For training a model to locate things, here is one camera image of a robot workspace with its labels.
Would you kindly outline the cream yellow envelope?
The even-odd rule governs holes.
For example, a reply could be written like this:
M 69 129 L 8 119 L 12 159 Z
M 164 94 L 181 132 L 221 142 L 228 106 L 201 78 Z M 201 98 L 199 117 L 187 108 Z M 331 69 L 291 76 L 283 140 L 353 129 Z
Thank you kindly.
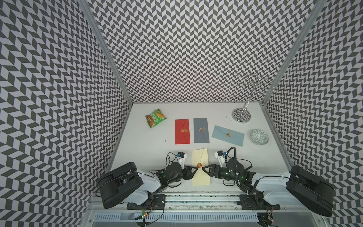
M 210 185 L 210 176 L 203 171 L 203 167 L 209 165 L 209 156 L 207 148 L 192 151 L 192 166 L 197 171 L 192 178 L 192 186 Z

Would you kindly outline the red envelope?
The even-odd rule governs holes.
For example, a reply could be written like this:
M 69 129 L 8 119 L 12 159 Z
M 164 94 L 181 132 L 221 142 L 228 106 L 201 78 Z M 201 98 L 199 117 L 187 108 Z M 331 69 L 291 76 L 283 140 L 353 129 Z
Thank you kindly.
M 190 126 L 188 119 L 175 120 L 175 144 L 190 144 Z

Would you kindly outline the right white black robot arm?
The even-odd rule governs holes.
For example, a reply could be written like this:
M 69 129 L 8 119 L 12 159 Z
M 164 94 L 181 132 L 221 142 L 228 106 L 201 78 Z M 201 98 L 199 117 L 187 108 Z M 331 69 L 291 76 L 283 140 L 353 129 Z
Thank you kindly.
M 334 185 L 301 167 L 293 166 L 282 174 L 260 174 L 244 168 L 235 158 L 226 166 L 201 163 L 197 166 L 211 178 L 231 181 L 233 186 L 253 196 L 259 209 L 264 205 L 297 205 L 324 217 L 333 214 Z

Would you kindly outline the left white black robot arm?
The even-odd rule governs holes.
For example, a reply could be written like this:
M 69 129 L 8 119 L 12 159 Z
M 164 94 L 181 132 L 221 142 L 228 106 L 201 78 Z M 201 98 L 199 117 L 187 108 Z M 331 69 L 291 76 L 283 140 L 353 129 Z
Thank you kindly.
M 150 175 L 139 170 L 135 163 L 129 162 L 98 178 L 96 191 L 105 209 L 122 202 L 142 205 L 151 200 L 153 193 L 172 188 L 173 183 L 193 179 L 197 170 L 196 167 L 173 162 Z

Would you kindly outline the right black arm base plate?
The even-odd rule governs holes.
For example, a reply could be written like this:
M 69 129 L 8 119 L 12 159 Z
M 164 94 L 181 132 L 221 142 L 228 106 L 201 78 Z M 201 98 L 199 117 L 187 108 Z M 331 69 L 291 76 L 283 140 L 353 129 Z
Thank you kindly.
M 266 211 L 267 209 L 280 210 L 281 207 L 279 204 L 271 205 L 267 201 L 265 201 L 261 196 L 239 195 L 240 201 L 237 203 L 242 207 L 242 210 L 257 210 L 257 211 Z

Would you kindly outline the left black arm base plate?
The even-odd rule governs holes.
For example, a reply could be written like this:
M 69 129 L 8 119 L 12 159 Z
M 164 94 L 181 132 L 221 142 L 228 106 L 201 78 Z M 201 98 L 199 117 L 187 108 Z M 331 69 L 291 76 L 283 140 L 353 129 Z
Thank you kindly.
M 129 202 L 127 204 L 127 210 L 135 210 L 135 211 L 162 211 L 165 207 L 166 195 L 165 194 L 155 194 L 151 195 L 145 202 L 141 205 L 137 205 L 136 203 Z

